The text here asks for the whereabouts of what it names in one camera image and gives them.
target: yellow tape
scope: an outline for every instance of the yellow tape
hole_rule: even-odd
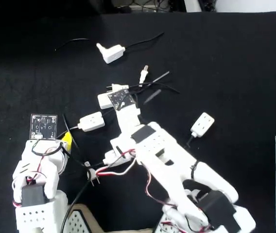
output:
[[[71,150],[71,145],[72,145],[71,134],[69,132],[66,132],[65,136],[61,140],[67,142],[67,144],[68,144],[67,150],[70,151]]]

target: black cloth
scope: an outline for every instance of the black cloth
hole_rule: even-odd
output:
[[[132,47],[109,65],[95,46],[127,46],[159,32],[165,34],[156,42]],[[91,42],[54,52],[79,37]],[[236,188],[237,204],[254,217],[255,232],[275,231],[276,13],[174,13],[0,24],[0,233],[16,230],[11,181],[29,138],[30,114],[65,113],[74,126],[100,110],[97,95],[106,86],[137,84],[145,65],[149,80],[169,70],[162,81],[181,94],[163,89],[140,105],[143,118],[184,144],[202,112],[213,116],[206,135],[191,142],[191,153]],[[139,102],[151,93],[139,95]],[[120,133],[113,112],[104,118],[102,129],[74,132],[81,159],[92,164],[103,159],[109,140]],[[59,117],[58,132],[64,129]],[[125,176],[95,182],[79,202],[105,231],[154,227],[161,205],[145,195],[146,180],[145,170],[135,166]],[[85,182],[85,171],[70,161],[59,188],[71,202]],[[166,197],[155,180],[150,192]]]

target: black strap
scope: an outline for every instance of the black strap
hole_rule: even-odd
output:
[[[194,180],[194,172],[196,170],[196,167],[198,165],[200,161],[196,160],[195,164],[191,167],[192,171],[191,171],[191,179]]]

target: perforated plastic part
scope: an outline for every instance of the perforated plastic part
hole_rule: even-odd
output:
[[[176,227],[161,224],[161,222],[169,220],[170,219],[168,219],[167,216],[163,214],[161,220],[158,222],[158,226],[156,227],[154,233],[179,233],[179,230]]]
[[[90,233],[80,211],[73,211],[66,222],[68,233]]]
[[[44,205],[16,208],[19,233],[29,233],[35,228],[43,229],[44,233],[59,233],[68,208],[67,204],[66,194],[57,190],[55,198]]]

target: circuit board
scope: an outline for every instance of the circuit board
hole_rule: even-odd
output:
[[[129,94],[128,89],[123,89],[108,95],[115,110],[135,104],[133,97]]]
[[[55,139],[57,115],[31,114],[30,139]]]

